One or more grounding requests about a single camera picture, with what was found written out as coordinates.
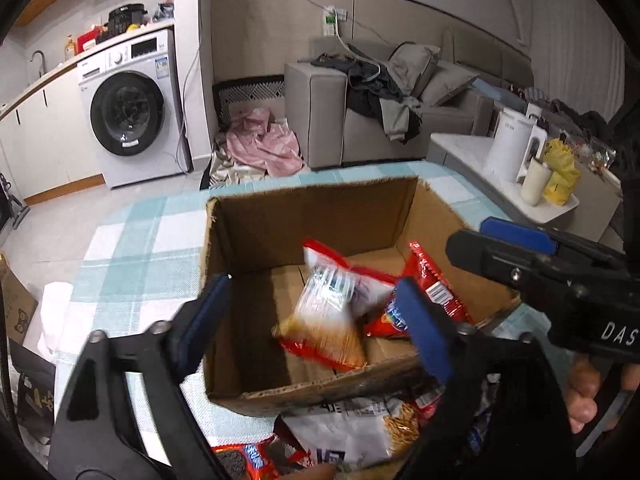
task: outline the white pillar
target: white pillar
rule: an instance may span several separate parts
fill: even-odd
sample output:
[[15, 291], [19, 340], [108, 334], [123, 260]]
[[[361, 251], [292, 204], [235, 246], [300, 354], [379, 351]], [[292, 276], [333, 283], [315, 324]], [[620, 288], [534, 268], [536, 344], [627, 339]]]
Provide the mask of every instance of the white pillar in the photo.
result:
[[[180, 82], [180, 98], [187, 123], [187, 139], [193, 166], [203, 170], [211, 153], [218, 120], [213, 105], [213, 62], [211, 55], [211, 0], [174, 0], [175, 3], [175, 55]], [[200, 52], [189, 73], [186, 92], [184, 83], [191, 63]]]

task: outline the white curtain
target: white curtain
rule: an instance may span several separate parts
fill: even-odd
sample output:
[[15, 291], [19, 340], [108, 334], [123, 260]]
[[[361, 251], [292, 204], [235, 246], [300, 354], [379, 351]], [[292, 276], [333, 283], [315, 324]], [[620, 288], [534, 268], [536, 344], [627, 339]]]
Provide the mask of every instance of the white curtain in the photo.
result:
[[625, 91], [624, 42], [596, 0], [533, 0], [535, 85], [579, 113], [607, 121]]

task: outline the brown cardboard box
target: brown cardboard box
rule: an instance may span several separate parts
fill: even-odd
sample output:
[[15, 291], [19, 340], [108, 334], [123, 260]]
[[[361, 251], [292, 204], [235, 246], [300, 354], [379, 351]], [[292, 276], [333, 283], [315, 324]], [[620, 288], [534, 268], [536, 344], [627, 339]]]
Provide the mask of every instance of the brown cardboard box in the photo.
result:
[[22, 344], [38, 302], [11, 272], [4, 253], [0, 253], [0, 282], [4, 298], [6, 334]]
[[280, 348], [271, 329], [302, 292], [306, 237], [393, 274], [409, 256], [407, 243], [419, 242], [478, 324], [518, 303], [512, 290], [449, 263], [447, 238], [465, 225], [417, 178], [213, 198], [207, 211], [203, 283], [214, 273], [233, 276], [232, 306], [205, 358], [207, 395], [243, 415], [391, 391], [424, 373], [408, 341], [364, 338], [369, 365], [348, 373]]

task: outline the pink cloth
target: pink cloth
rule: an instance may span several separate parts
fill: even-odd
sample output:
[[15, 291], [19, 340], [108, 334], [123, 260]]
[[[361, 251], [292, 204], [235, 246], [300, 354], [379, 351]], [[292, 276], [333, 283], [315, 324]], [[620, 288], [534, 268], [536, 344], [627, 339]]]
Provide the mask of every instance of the pink cloth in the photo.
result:
[[270, 176], [289, 176], [302, 169], [300, 146], [294, 134], [282, 124], [269, 125], [268, 108], [239, 114], [226, 133], [226, 149], [238, 162], [267, 170]]

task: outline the tablecloth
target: tablecloth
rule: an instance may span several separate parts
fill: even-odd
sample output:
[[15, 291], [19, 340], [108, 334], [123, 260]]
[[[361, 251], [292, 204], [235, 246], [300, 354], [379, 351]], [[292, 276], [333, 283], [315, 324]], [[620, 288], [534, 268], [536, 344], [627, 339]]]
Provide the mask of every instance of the tablecloth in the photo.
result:
[[[155, 198], [111, 214], [97, 228], [74, 283], [56, 355], [56, 413], [76, 359], [92, 330], [105, 330], [109, 336], [143, 332], [156, 320], [170, 319], [181, 304], [197, 297], [200, 250], [206, 226], [205, 204], [210, 196], [411, 175], [426, 180], [471, 227], [477, 228], [488, 216], [508, 219], [462, 176], [429, 162], [397, 162], [300, 173]], [[498, 327], [496, 333], [513, 338], [525, 330], [545, 341], [548, 321], [523, 305]], [[568, 352], [546, 342], [543, 345], [556, 373], [563, 376], [570, 361]], [[128, 374], [127, 381], [147, 452], [166, 462], [141, 378], [138, 374]], [[202, 370], [188, 377], [182, 390], [212, 446], [258, 442], [271, 434], [273, 418], [242, 416], [211, 404], [205, 395]]]

